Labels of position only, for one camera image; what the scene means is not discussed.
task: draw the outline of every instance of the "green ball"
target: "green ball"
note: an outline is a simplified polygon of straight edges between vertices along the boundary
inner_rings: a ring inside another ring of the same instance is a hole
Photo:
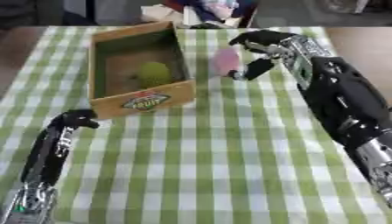
[[[140,66],[137,78],[142,88],[154,88],[172,83],[169,68],[158,62],[146,62]]]

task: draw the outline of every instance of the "robotic arm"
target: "robotic arm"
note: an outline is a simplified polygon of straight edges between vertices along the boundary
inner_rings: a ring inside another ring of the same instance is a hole
[[[52,119],[41,131],[24,165],[15,194],[1,224],[53,222],[52,211],[57,200],[54,188],[71,147],[71,135],[79,127],[97,129],[96,115],[90,109],[69,110]]]
[[[283,63],[326,132],[392,207],[392,122],[387,102],[370,82],[304,35],[251,31],[229,44],[262,55],[246,71],[230,71],[235,80],[251,81]]]

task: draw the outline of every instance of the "wooden box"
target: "wooden box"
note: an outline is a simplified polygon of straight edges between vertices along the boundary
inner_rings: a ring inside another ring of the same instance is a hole
[[[169,68],[172,83],[140,88],[137,69],[151,61]],[[167,108],[194,99],[194,81],[169,22],[93,35],[88,73],[88,98],[100,119]]]

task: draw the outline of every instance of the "pink object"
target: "pink object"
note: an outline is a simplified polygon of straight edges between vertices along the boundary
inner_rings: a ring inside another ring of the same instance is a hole
[[[233,47],[220,49],[213,56],[213,64],[219,75],[226,76],[231,70],[238,70],[240,57]]]

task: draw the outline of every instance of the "green checkered tablecloth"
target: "green checkered tablecloth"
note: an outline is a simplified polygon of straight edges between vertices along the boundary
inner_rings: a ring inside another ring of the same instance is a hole
[[[49,27],[0,103],[0,201],[9,201],[40,130],[89,107],[91,33]],[[312,35],[322,28],[275,29]],[[321,129],[281,67],[256,81],[214,77],[211,57],[240,30],[178,31],[196,100],[75,133],[57,221],[143,224],[392,223],[388,209]],[[237,48],[242,62],[256,54]]]

